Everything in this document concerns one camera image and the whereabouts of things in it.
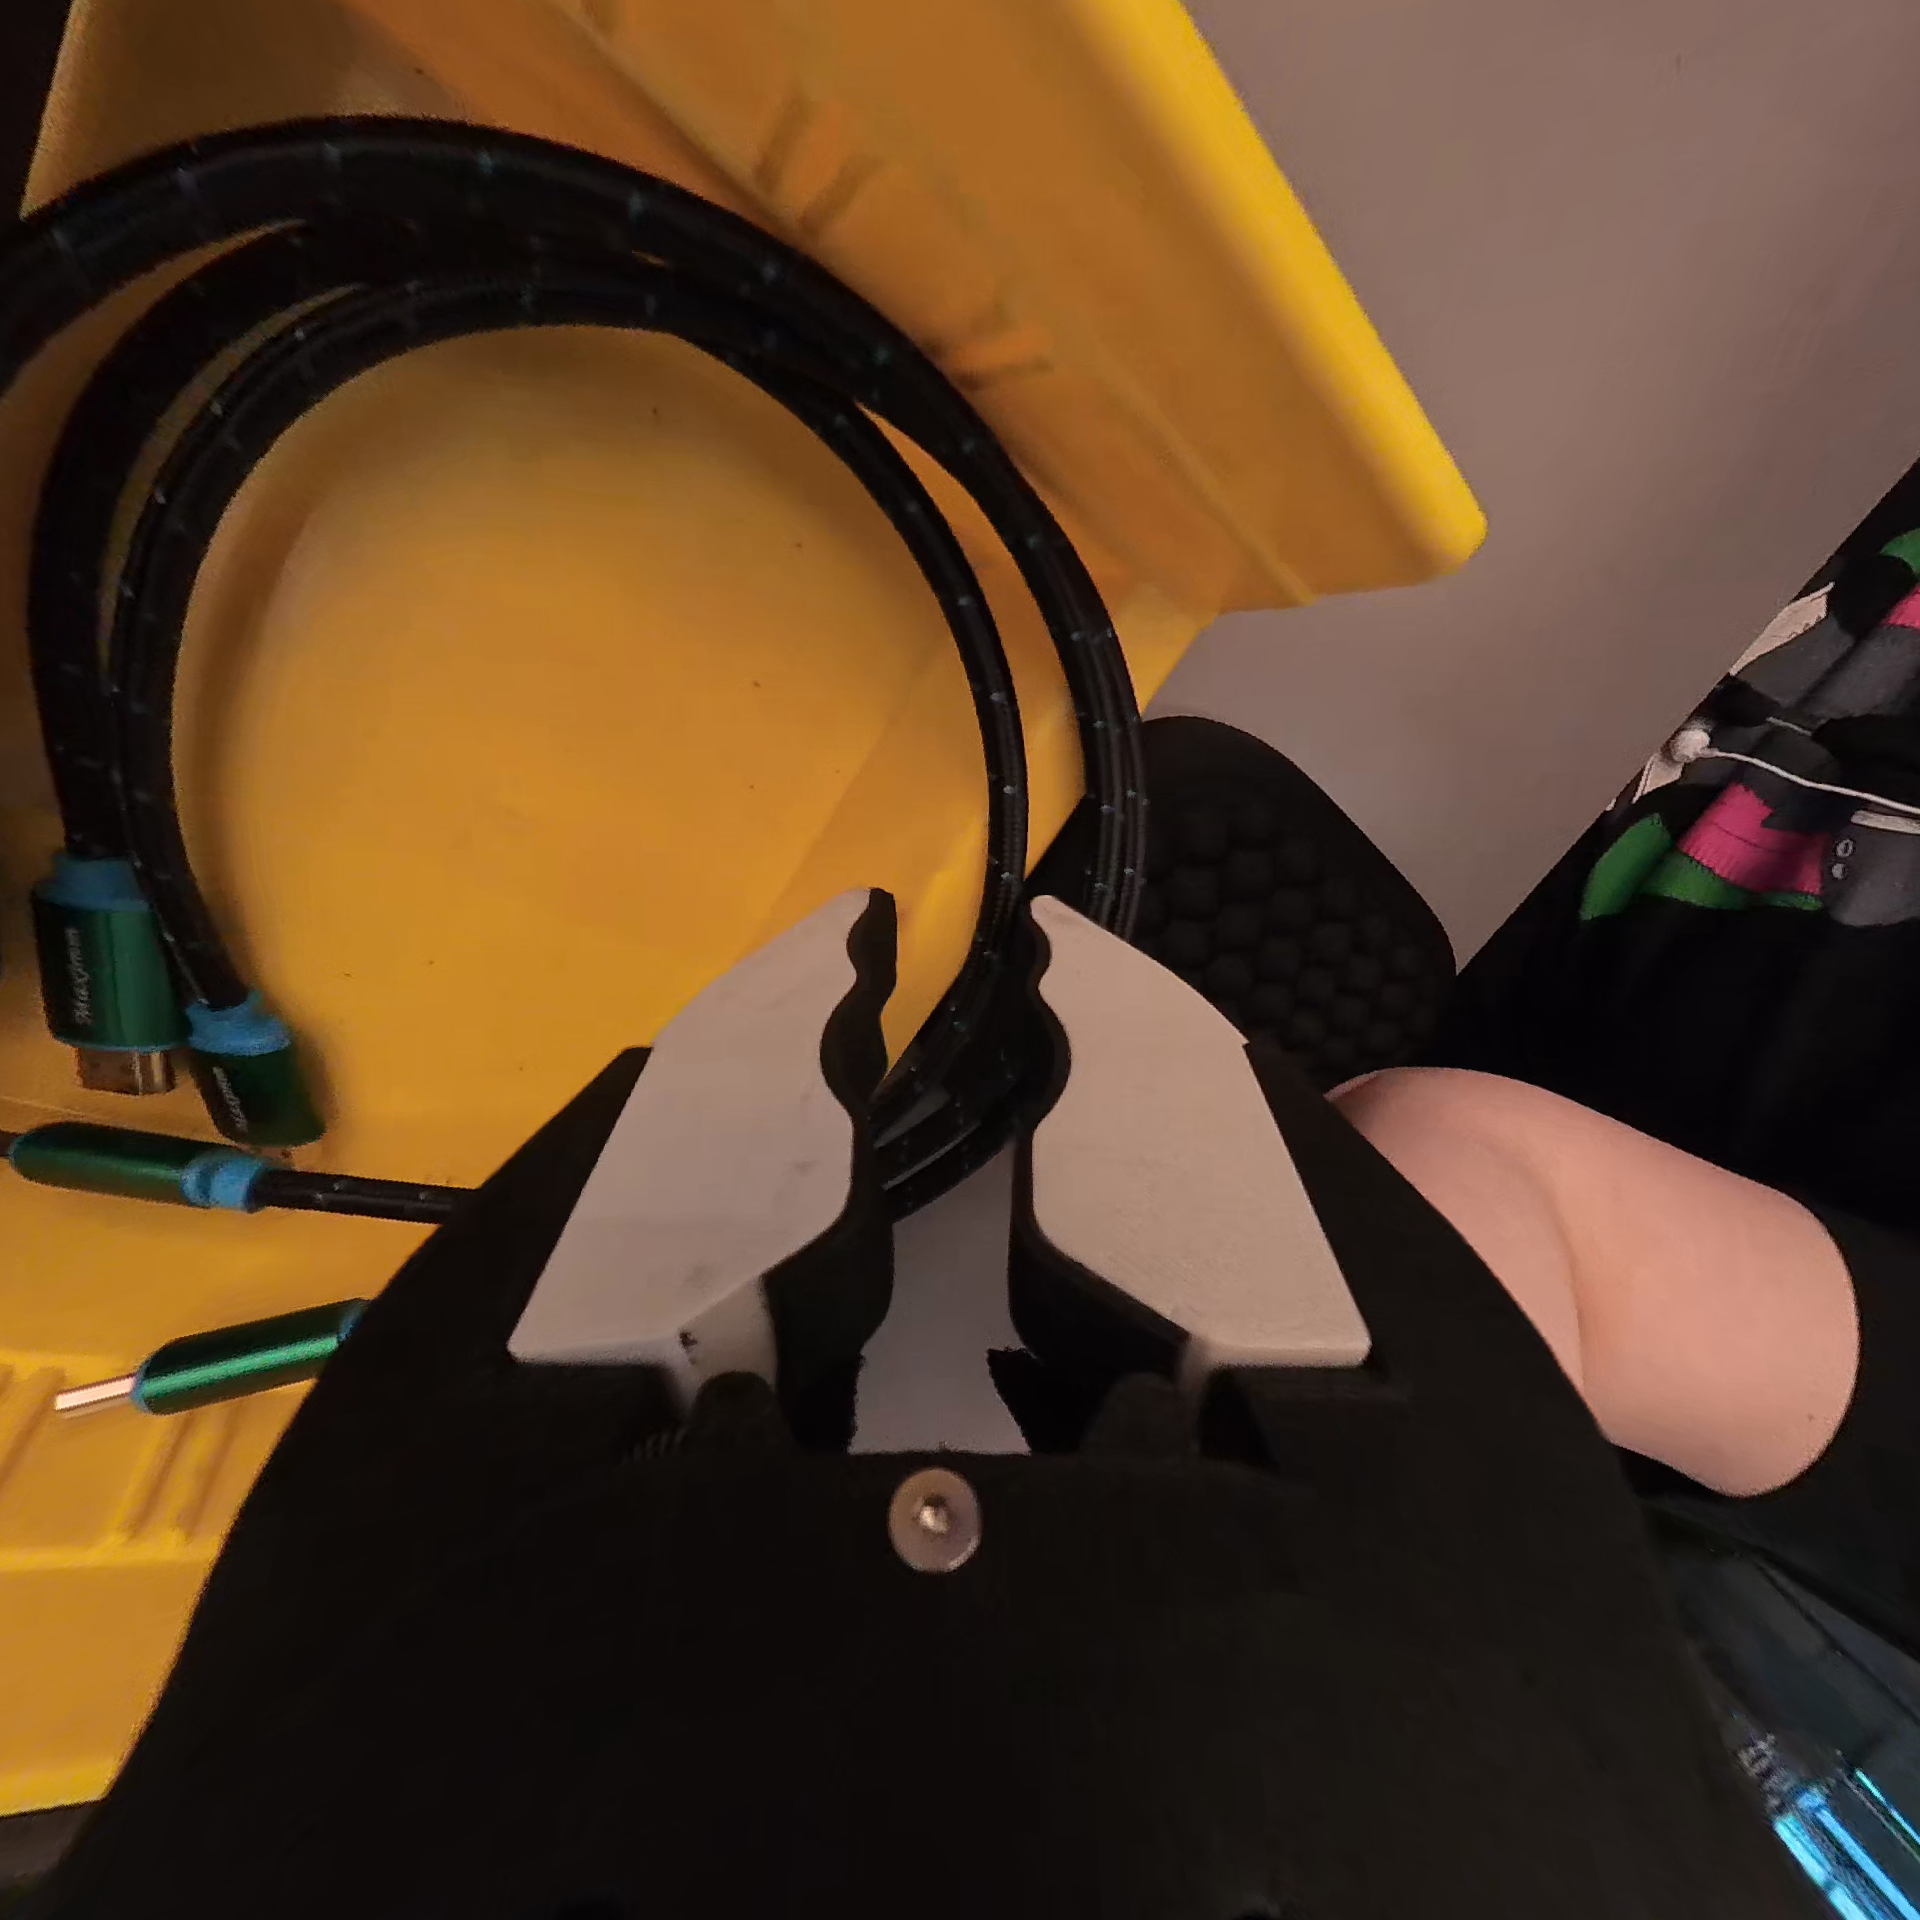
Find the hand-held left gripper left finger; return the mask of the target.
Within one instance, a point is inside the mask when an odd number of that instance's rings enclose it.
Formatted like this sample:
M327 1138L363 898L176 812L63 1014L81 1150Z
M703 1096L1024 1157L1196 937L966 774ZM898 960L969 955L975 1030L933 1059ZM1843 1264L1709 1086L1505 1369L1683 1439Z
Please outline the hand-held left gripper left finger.
M637 1379L672 1425L750 1381L798 1447L853 1453L896 1292L872 1102L898 956L896 900L855 886L667 1022L507 1341L518 1381Z

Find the black textured wrist rest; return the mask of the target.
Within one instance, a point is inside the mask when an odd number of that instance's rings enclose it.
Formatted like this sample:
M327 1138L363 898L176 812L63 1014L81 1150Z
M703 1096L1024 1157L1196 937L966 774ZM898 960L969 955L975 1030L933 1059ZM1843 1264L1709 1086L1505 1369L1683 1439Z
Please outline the black textured wrist rest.
M1136 727L1136 760L1136 854L1103 852L1128 783L1096 763L1026 892L1103 925L1108 881L1130 869L1126 940L1319 1092L1412 1067L1453 992L1457 956L1400 869L1254 733L1192 714L1151 719Z

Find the person's left forearm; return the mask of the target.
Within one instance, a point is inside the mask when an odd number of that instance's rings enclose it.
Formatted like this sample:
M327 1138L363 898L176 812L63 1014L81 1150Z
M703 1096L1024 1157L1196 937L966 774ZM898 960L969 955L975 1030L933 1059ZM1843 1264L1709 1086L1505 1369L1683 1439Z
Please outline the person's left forearm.
M1525 1311L1612 1445L1752 1499L1835 1442L1860 1307L1802 1202L1499 1074L1389 1069L1333 1104Z

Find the yellow plastic bin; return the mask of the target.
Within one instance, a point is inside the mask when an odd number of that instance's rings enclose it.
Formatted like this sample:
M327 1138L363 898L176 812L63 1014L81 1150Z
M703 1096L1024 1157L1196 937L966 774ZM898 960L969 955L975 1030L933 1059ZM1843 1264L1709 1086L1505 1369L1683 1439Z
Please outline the yellow plastic bin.
M1185 4L5 4L5 229L134 159L304 119L450 121L684 187L953 377L1088 564L1139 711L1209 624L1421 586L1486 515ZM165 268L5 396L5 1134L224 1142L53 1034L61 828L25 631L47 454ZM986 521L1026 869L1086 796ZM237 492L188 605L181 821L290 1027L302 1173L470 1188L711 979L869 884L896 1069L986 870L946 623L837 458L672 340L486 335L360 377ZM380 1289L414 1223L205 1213L5 1169L5 1819L121 1772L307 1387L156 1419L54 1394Z

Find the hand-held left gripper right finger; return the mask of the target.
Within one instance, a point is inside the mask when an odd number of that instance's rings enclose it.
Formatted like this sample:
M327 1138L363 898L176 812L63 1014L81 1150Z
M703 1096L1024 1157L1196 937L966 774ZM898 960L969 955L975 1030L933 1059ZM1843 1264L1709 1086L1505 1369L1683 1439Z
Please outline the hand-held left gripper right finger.
M1030 1448L1278 1448L1375 1417L1375 1339L1238 1028L1057 896L1014 1155L1009 1409Z

